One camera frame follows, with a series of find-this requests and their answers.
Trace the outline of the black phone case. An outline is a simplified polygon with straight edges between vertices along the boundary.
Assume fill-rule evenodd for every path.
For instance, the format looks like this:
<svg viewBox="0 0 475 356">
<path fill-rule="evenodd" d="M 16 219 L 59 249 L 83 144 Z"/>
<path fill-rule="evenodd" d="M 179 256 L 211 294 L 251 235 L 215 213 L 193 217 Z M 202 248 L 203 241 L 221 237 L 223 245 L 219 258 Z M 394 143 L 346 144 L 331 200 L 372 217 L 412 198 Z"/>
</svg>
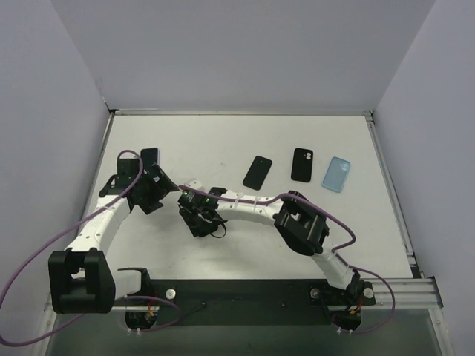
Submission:
<svg viewBox="0 0 475 356">
<path fill-rule="evenodd" d="M 312 177 L 313 151 L 306 148 L 296 148 L 293 152 L 291 180 L 310 182 Z"/>
</svg>

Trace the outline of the light blue phone case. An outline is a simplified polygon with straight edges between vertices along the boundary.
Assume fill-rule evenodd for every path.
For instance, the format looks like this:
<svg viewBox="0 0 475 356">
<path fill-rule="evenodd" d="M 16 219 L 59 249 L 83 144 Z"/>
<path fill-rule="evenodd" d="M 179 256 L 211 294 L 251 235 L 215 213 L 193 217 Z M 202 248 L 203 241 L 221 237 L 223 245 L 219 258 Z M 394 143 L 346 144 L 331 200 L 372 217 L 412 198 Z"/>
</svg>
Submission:
<svg viewBox="0 0 475 356">
<path fill-rule="evenodd" d="M 349 161 L 334 156 L 327 167 L 321 186 L 329 191 L 341 193 L 351 169 Z"/>
</svg>

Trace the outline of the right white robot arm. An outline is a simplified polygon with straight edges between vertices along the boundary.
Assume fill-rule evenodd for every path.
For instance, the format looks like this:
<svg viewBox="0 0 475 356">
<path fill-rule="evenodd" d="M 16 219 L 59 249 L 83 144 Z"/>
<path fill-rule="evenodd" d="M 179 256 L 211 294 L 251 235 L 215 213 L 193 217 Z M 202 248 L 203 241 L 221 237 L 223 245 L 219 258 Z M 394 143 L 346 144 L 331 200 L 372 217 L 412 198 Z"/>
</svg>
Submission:
<svg viewBox="0 0 475 356">
<path fill-rule="evenodd" d="M 180 189 L 179 212 L 194 237 L 211 235 L 233 220 L 272 226 L 292 251 L 313 260 L 329 286 L 352 298 L 362 293 L 364 282 L 356 268 L 336 254 L 336 247 L 324 245 L 330 235 L 329 214 L 297 191 L 276 197 L 250 196 L 219 187 L 205 192 L 194 180 Z"/>
</svg>

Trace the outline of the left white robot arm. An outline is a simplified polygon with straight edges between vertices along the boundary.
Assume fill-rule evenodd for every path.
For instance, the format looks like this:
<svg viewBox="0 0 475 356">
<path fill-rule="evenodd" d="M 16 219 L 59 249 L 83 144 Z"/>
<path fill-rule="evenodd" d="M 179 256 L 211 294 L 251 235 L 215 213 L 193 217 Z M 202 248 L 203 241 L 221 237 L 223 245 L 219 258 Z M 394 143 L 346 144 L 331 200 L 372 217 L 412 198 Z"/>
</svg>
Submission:
<svg viewBox="0 0 475 356">
<path fill-rule="evenodd" d="M 50 293 L 57 314 L 108 313 L 127 297 L 136 305 L 153 295 L 146 268 L 111 270 L 106 254 L 122 222 L 134 208 L 150 214 L 178 187 L 159 166 L 157 148 L 141 150 L 137 158 L 117 160 L 117 172 L 99 191 L 92 218 L 64 251 L 48 260 Z"/>
</svg>

